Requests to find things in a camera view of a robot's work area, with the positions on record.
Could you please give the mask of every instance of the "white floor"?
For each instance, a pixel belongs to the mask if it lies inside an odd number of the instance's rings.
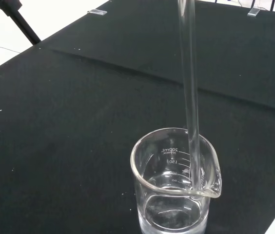
[[[34,29],[45,39],[58,30],[81,18],[87,11],[99,8],[108,0],[20,0],[23,7],[20,13]],[[250,7],[252,0],[218,0],[219,4]],[[270,9],[272,0],[256,0],[255,6]],[[0,10],[0,65],[31,46],[13,21]]]

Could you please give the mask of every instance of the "black tablecloth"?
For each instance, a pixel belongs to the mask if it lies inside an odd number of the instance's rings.
[[[44,45],[181,82],[177,1],[113,0],[99,9],[108,13],[88,14]],[[254,19],[249,10],[196,2],[198,85],[275,108],[275,12]]]
[[[138,234],[130,152],[185,125],[182,85],[48,49],[62,33],[0,67],[0,233]],[[263,234],[275,217],[275,109],[198,96],[223,176],[206,233]]]

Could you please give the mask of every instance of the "clear liquid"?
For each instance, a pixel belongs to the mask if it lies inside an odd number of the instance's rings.
[[[188,189],[179,183],[184,175],[165,172],[148,180],[165,189]],[[207,198],[200,196],[151,195],[143,210],[138,211],[139,221],[144,234],[203,234],[207,224],[209,205]]]

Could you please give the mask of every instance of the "glass beaker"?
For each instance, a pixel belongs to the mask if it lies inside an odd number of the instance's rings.
[[[144,234],[203,234],[211,197],[221,194],[213,146],[199,136],[201,190],[192,190],[188,131],[165,128],[142,137],[131,153],[139,222]]]

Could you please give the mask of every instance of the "cable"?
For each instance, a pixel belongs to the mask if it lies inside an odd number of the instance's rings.
[[[1,46],[0,46],[0,48],[1,48],[1,49],[9,50],[9,51],[12,51],[12,52],[15,52],[15,53],[18,53],[18,54],[20,54],[20,52],[18,52],[18,51],[15,51],[15,50],[10,50],[10,49],[8,49],[8,48],[4,48],[4,47],[1,47]]]

